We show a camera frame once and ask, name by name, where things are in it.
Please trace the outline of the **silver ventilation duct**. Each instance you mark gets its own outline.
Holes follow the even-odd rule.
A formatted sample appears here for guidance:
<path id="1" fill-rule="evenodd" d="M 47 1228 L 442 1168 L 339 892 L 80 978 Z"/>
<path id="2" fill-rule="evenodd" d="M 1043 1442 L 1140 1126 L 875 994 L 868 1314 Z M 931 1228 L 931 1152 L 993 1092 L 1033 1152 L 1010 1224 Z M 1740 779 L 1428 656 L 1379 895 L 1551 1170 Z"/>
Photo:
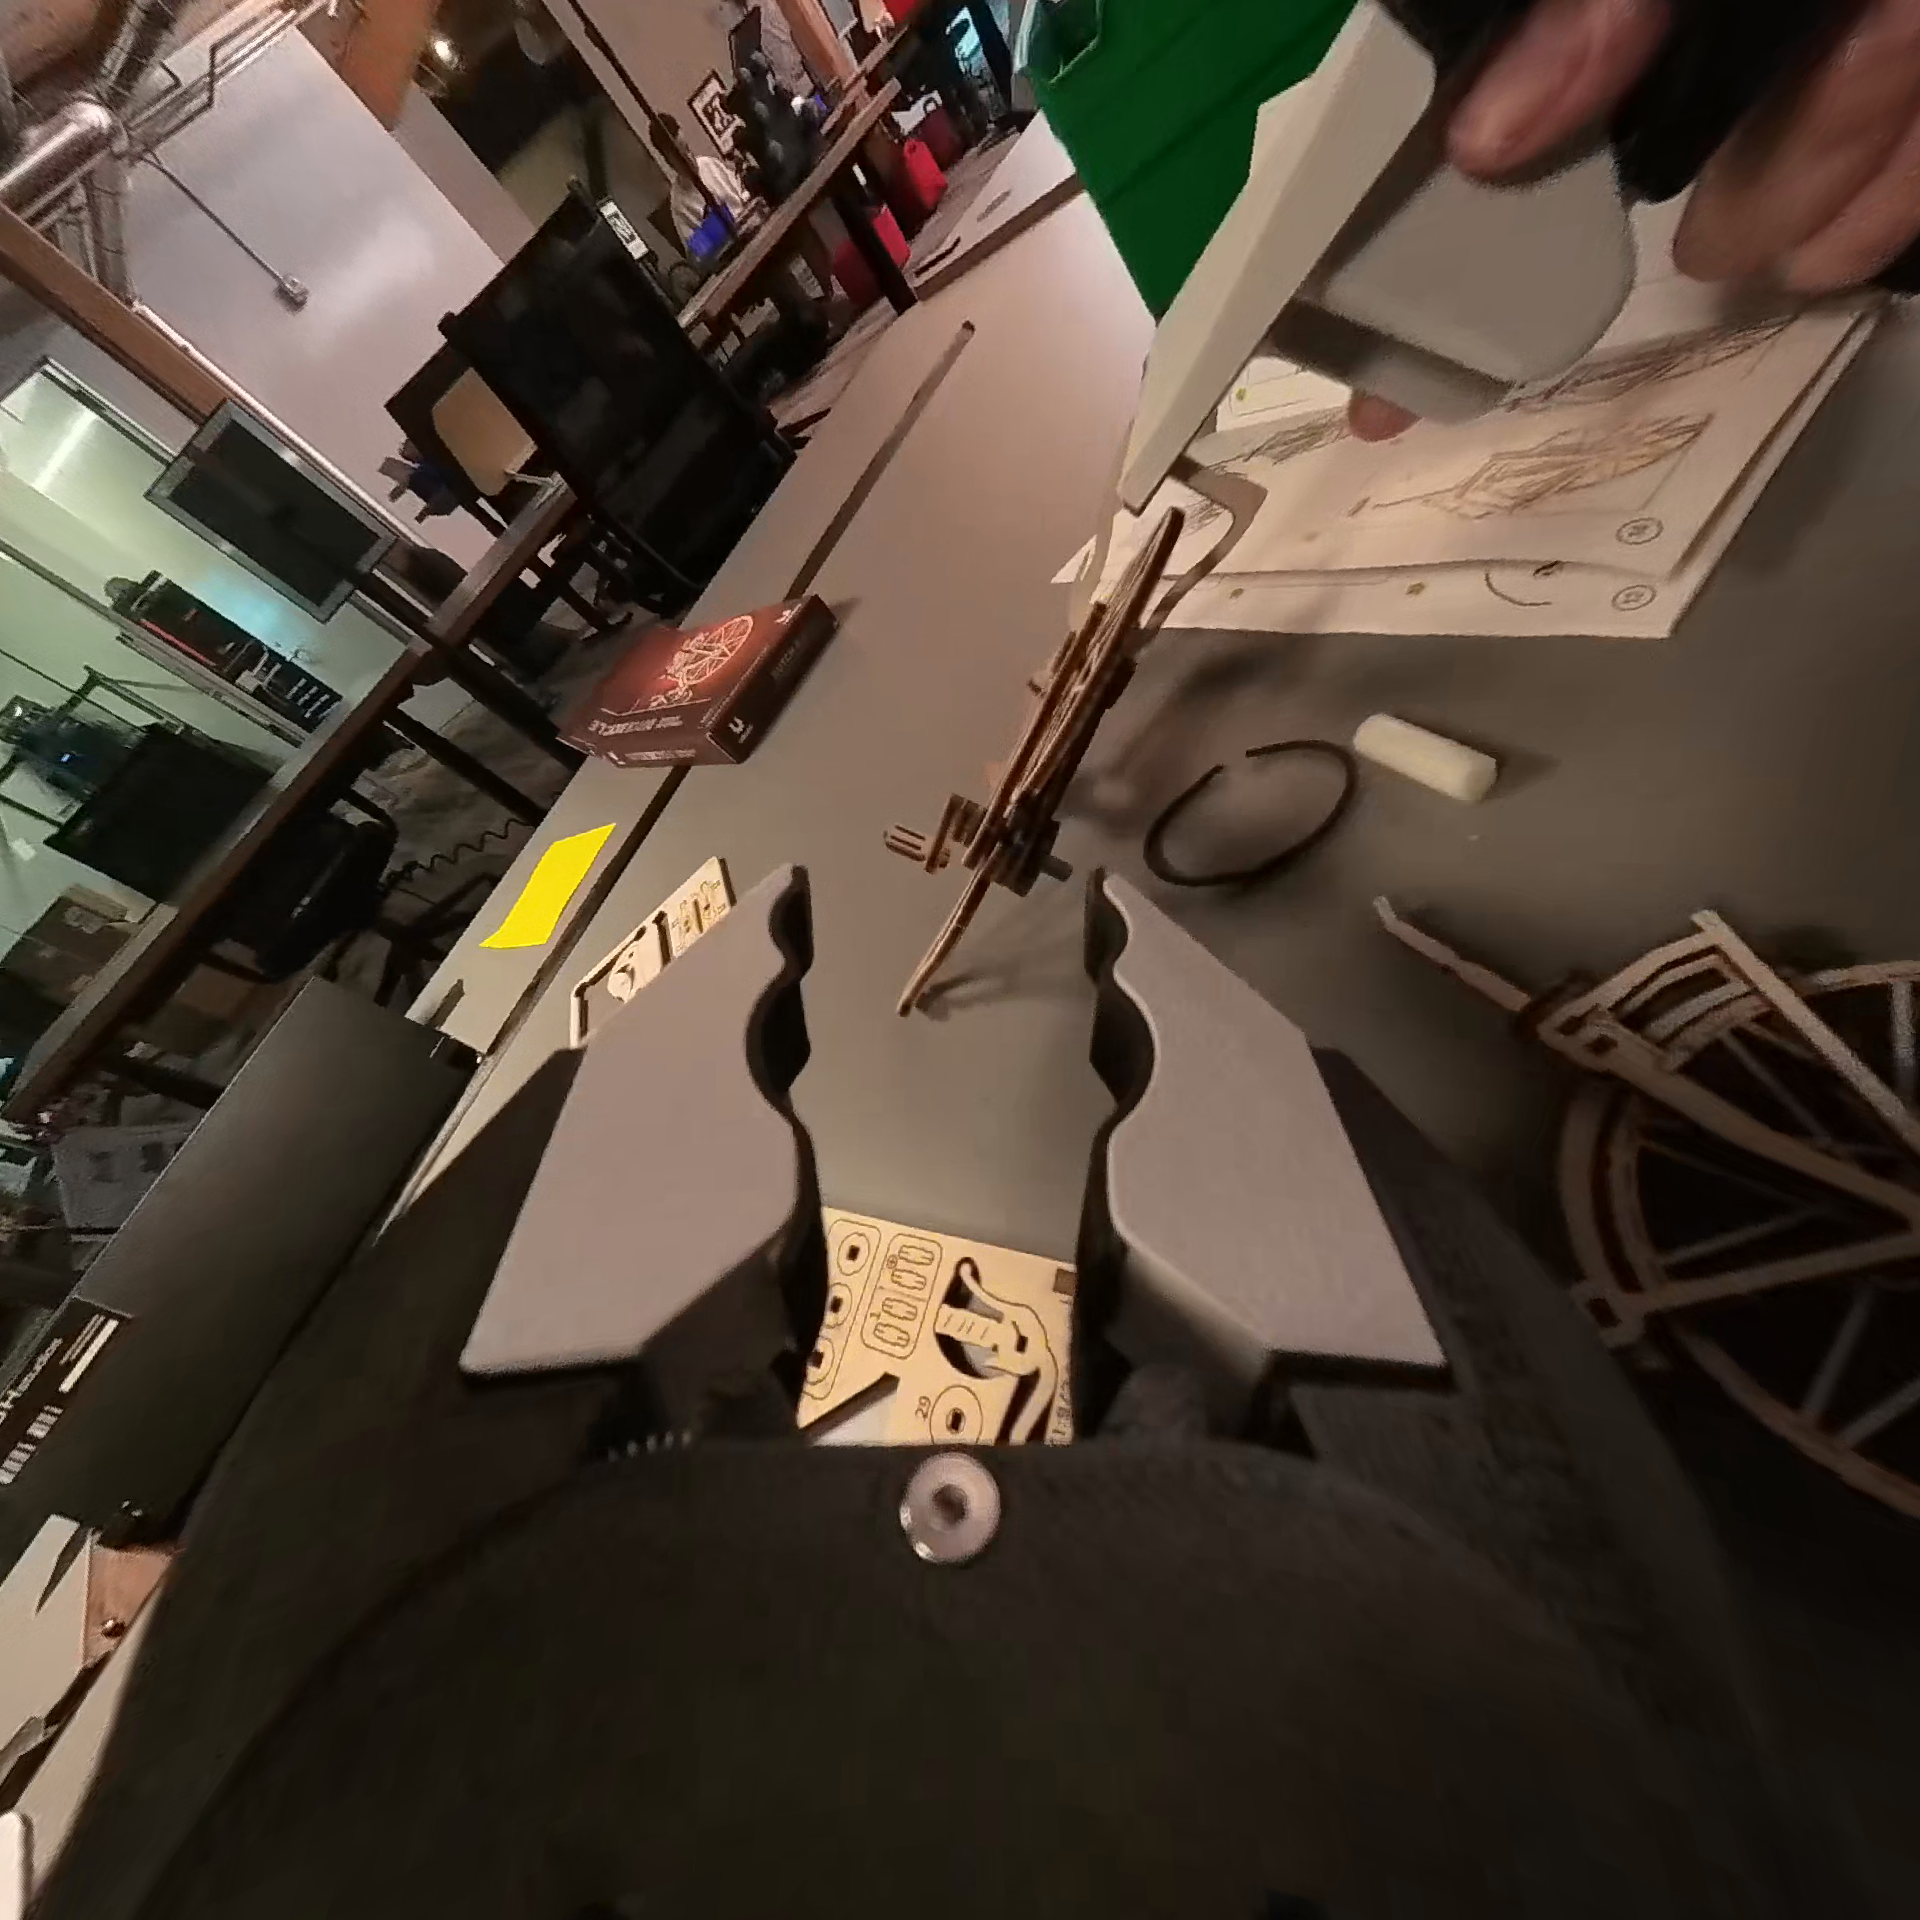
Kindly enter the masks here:
<path id="1" fill-rule="evenodd" d="M 3 167 L 3 208 L 22 220 L 59 199 L 124 135 L 120 114 L 80 94 L 26 129 Z"/>

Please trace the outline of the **black office chair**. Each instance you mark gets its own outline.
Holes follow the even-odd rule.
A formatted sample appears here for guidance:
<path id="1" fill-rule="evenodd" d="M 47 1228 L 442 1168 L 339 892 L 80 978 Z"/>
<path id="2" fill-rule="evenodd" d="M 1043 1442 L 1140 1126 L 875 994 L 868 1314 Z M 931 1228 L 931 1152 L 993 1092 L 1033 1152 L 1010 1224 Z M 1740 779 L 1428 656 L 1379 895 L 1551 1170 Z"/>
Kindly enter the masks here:
<path id="1" fill-rule="evenodd" d="M 767 407 L 687 334 L 580 186 L 388 398 L 455 498 L 494 514 L 526 459 L 562 481 L 643 609 L 691 611 L 799 459 Z"/>

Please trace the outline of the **white wax stick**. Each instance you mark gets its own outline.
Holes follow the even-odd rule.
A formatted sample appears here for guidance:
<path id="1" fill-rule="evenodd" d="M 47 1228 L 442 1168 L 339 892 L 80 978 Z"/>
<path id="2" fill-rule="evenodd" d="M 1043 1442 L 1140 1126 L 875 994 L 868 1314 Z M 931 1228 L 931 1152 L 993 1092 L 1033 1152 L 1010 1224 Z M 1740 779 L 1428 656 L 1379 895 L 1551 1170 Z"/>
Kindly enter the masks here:
<path id="1" fill-rule="evenodd" d="M 1500 761 L 1492 754 L 1384 711 L 1356 728 L 1351 751 L 1376 768 L 1458 806 L 1483 802 L 1500 782 Z"/>

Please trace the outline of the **wooden bicycle wheel model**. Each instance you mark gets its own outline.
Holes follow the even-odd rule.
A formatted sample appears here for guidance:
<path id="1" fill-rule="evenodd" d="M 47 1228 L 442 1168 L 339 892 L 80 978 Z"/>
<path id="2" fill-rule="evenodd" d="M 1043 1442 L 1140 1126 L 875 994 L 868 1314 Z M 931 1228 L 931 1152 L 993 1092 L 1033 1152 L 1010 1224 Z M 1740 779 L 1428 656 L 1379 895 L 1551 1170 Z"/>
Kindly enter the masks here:
<path id="1" fill-rule="evenodd" d="M 1380 929 L 1575 1070 L 1558 1191 L 1600 1339 L 1686 1360 L 1915 1521 L 1915 963 L 1788 969 L 1731 922 L 1558 993 Z"/>

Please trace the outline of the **person's right hand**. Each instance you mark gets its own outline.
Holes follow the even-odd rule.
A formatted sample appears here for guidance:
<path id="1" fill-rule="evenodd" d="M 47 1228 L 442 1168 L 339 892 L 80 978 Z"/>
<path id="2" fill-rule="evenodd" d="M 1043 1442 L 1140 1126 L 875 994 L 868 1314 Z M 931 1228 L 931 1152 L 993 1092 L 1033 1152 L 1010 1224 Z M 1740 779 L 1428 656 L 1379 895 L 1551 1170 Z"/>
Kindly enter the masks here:
<path id="1" fill-rule="evenodd" d="M 1451 113 L 1475 178 L 1518 175 L 1618 107 L 1660 55 L 1670 7 L 1532 6 Z M 1672 241 L 1694 282 L 1823 298 L 1884 274 L 1919 233 L 1919 6 L 1852 6 L 1703 167 Z"/>

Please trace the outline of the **brown model kit box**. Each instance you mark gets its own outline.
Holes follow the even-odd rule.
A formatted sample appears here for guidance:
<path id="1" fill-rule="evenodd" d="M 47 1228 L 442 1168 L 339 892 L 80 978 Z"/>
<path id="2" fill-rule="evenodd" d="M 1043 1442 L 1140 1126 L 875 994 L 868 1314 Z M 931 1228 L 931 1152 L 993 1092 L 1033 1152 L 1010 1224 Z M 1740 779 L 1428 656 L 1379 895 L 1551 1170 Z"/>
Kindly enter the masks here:
<path id="1" fill-rule="evenodd" d="M 623 771 L 738 766 L 758 754 L 840 633 L 809 594 L 697 630 L 651 630 L 558 720 L 583 758 Z"/>

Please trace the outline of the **printed instruction sheet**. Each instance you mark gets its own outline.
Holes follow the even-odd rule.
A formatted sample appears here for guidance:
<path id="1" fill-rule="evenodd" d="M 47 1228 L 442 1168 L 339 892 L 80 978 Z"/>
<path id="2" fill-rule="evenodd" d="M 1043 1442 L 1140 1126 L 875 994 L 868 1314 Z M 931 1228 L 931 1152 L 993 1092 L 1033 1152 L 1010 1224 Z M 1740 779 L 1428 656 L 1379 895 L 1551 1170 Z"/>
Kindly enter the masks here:
<path id="1" fill-rule="evenodd" d="M 1335 382 L 1258 356 L 1150 511 L 1116 513 L 1057 584 L 1111 593 L 1178 513 L 1171 630 L 1667 638 L 1886 316 L 1658 279 L 1571 374 L 1386 444 L 1353 438 Z"/>

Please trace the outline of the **yellow sticky note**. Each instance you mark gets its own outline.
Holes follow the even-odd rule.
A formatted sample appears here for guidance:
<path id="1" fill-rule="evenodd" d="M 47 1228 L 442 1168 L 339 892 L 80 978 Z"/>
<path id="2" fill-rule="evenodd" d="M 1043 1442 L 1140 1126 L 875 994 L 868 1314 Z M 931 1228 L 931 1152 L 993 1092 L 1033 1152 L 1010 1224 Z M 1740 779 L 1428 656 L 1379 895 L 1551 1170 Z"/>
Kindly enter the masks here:
<path id="1" fill-rule="evenodd" d="M 614 824 L 601 824 L 554 841 L 510 900 L 502 924 L 483 939 L 483 948 L 515 953 L 550 947 L 614 832 Z"/>

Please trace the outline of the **stack of green bins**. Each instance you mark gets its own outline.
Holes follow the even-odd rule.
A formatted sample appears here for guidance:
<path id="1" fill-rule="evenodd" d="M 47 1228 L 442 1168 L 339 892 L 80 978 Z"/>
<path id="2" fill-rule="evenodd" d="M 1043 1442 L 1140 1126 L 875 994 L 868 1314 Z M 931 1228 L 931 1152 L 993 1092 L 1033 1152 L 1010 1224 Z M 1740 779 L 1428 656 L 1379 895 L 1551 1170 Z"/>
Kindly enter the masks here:
<path id="1" fill-rule="evenodd" d="M 1259 110 L 1353 2 L 1035 2 L 1015 64 L 1162 320 L 1236 201 Z"/>

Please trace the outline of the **laser-cut wooden part sheet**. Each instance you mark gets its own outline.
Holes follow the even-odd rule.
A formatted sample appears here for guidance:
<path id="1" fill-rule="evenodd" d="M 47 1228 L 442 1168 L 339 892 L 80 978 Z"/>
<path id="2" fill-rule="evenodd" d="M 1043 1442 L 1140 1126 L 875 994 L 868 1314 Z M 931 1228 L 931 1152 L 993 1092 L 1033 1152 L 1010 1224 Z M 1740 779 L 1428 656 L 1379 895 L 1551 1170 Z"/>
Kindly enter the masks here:
<path id="1" fill-rule="evenodd" d="M 835 1207 L 823 1235 L 800 1430 L 888 1444 L 1073 1441 L 1066 1264 Z"/>

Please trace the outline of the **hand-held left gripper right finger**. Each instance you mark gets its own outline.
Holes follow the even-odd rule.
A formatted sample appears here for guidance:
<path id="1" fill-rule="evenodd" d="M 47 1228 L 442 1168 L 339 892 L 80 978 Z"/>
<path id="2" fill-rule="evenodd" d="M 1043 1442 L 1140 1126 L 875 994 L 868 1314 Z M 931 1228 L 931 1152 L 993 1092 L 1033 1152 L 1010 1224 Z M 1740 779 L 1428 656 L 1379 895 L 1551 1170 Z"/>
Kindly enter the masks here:
<path id="1" fill-rule="evenodd" d="M 1084 1404 L 1176 1369 L 1203 1404 L 1282 1374 L 1440 1384 L 1424 1299 L 1308 1036 L 1130 880 L 1087 904 L 1089 1162 L 1073 1358 Z"/>

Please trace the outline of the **small wooden model part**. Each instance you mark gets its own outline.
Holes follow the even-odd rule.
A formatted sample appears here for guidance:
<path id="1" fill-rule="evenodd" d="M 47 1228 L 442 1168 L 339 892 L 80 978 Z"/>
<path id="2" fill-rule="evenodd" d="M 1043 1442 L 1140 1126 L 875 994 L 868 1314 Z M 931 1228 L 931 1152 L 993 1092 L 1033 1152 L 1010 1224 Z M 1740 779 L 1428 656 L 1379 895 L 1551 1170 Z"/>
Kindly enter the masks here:
<path id="1" fill-rule="evenodd" d="M 1035 684 L 1035 702 L 990 796 L 971 801 L 951 794 L 928 832 L 894 824 L 883 834 L 889 854 L 923 873 L 955 866 L 964 875 L 950 919 L 898 994 L 900 1017 L 921 1009 L 993 889 L 1027 896 L 1043 879 L 1073 875 L 1073 866 L 1057 857 L 1063 802 L 1100 722 L 1136 673 L 1145 614 L 1184 526 L 1183 511 L 1167 511 L 1116 587 L 1097 596 L 1071 631 Z"/>

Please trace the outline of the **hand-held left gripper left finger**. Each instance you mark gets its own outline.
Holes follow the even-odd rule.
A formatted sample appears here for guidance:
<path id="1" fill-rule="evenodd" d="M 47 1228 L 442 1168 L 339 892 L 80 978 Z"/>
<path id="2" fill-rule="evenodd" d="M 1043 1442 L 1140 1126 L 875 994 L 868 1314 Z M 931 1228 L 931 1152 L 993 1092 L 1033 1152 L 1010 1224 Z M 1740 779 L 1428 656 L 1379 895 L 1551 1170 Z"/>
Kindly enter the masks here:
<path id="1" fill-rule="evenodd" d="M 809 873 L 783 865 L 579 1051 L 467 1379 L 803 1385 L 826 1324 L 826 1204 L 794 1100 L 811 961 Z"/>

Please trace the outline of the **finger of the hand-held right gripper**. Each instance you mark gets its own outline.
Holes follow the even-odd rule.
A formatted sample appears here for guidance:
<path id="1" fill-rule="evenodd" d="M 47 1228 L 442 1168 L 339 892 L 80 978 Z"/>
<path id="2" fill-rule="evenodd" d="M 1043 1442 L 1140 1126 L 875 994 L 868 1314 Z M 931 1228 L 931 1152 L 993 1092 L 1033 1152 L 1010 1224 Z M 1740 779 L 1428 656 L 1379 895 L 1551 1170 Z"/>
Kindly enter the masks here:
<path id="1" fill-rule="evenodd" d="M 1434 104 L 1436 64 L 1380 6 L 1358 6 L 1318 70 L 1263 104 L 1247 184 L 1144 364 L 1116 498 L 1140 513 L 1214 418 Z"/>

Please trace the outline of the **wall monitor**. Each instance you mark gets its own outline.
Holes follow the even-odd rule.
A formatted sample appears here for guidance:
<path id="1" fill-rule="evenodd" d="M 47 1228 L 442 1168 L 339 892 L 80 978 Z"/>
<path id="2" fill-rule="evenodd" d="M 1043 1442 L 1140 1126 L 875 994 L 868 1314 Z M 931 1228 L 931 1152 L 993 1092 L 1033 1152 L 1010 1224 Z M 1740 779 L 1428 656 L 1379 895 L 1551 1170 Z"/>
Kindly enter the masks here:
<path id="1" fill-rule="evenodd" d="M 144 502 L 315 623 L 332 623 L 400 543 L 391 516 L 241 400 L 201 422 Z"/>

